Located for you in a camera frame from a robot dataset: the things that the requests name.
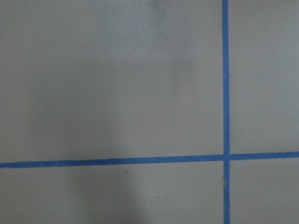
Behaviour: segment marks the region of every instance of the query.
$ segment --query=gray floor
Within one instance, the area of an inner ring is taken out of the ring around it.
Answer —
[[[299,2],[231,0],[231,153],[299,151]],[[0,0],[0,163],[223,153],[218,0]],[[297,224],[299,159],[231,162],[231,224]],[[222,224],[223,164],[0,169],[1,224]]]

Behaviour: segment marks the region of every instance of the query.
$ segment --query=blue tape strip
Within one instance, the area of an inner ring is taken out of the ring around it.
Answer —
[[[229,44],[228,44],[228,0],[222,0],[222,59],[223,59],[223,202],[224,224],[230,223],[229,201],[229,174],[230,174],[230,151],[229,151]]]
[[[287,159],[299,158],[299,152],[287,153],[254,153],[254,154],[231,154],[231,160],[266,160],[266,159]]]
[[[171,162],[205,162],[222,161],[223,155],[193,155],[193,156],[168,156],[168,157],[143,157],[106,160],[62,160],[62,161],[28,161],[0,163],[0,168],[42,168],[42,167],[76,167],[76,166],[104,166],[146,163],[171,163]]]

